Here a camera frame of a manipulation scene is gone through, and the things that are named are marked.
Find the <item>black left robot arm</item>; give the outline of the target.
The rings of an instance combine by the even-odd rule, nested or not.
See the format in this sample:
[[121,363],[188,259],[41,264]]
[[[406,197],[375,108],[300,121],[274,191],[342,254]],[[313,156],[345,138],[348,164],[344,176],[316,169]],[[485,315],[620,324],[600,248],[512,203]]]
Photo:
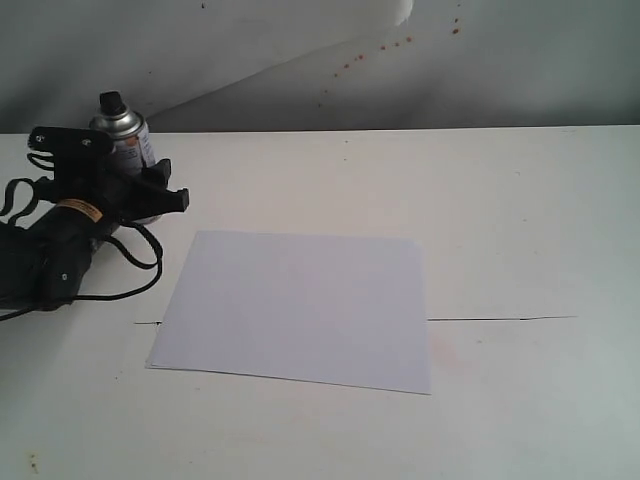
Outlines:
[[[169,190],[170,176],[168,159],[129,175],[102,159],[62,158],[54,161],[52,177],[27,182],[33,196],[17,213],[11,210],[19,182],[11,180],[1,210],[1,318],[77,301],[122,300],[152,288],[162,276],[164,252],[142,222],[189,206],[187,189]],[[153,271],[153,278],[122,293],[81,293],[103,244],[136,268]]]

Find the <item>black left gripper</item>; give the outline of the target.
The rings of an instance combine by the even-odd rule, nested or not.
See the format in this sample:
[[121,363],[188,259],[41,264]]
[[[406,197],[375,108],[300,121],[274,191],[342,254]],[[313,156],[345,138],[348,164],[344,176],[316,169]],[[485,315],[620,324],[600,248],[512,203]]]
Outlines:
[[[123,167],[109,159],[54,159],[47,187],[51,225],[117,225],[120,221],[184,213],[187,188],[168,190],[171,160],[149,167]],[[149,185],[159,188],[148,188]]]

